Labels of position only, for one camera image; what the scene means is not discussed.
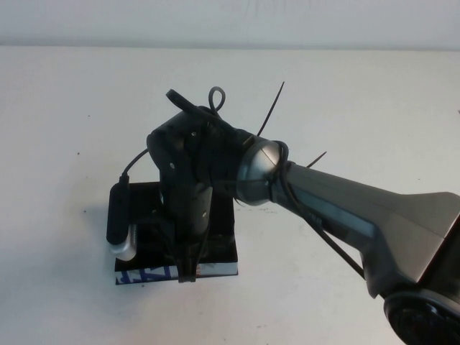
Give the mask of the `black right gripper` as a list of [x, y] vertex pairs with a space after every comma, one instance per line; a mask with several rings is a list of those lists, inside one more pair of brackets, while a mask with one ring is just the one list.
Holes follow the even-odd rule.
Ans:
[[203, 183], [185, 184], [162, 179], [161, 192], [167, 217], [174, 223], [174, 235], [168, 244], [175, 258], [178, 282], [195, 282], [198, 254], [209, 229], [213, 188]]

